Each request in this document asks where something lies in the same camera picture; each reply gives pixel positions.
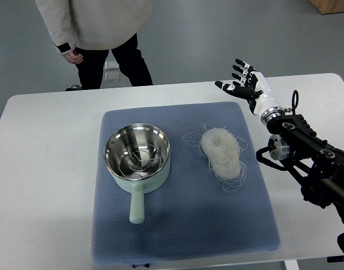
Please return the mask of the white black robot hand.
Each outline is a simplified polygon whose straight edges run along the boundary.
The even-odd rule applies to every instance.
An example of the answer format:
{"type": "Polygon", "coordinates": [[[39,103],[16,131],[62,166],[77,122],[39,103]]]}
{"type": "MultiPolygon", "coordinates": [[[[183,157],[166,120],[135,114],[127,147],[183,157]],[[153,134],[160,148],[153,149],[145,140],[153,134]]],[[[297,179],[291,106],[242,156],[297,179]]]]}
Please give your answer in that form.
{"type": "Polygon", "coordinates": [[[274,98],[271,86],[261,72],[240,59],[236,59],[233,69],[236,72],[232,74],[232,82],[216,81],[215,85],[218,88],[233,97],[246,100],[250,111],[259,116],[263,123],[267,123],[269,116],[284,114],[283,108],[274,98]]]}

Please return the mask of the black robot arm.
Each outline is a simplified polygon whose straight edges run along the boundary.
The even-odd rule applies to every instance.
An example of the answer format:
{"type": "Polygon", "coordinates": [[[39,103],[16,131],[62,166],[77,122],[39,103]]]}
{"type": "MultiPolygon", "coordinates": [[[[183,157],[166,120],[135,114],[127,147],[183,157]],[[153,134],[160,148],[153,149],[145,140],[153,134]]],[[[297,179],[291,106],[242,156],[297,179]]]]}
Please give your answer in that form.
{"type": "Polygon", "coordinates": [[[287,115],[272,107],[260,118],[271,136],[268,145],[256,152],[257,160],[289,172],[305,201],[322,209],[334,205],[344,224],[344,151],[318,138],[295,112],[287,115]]]}

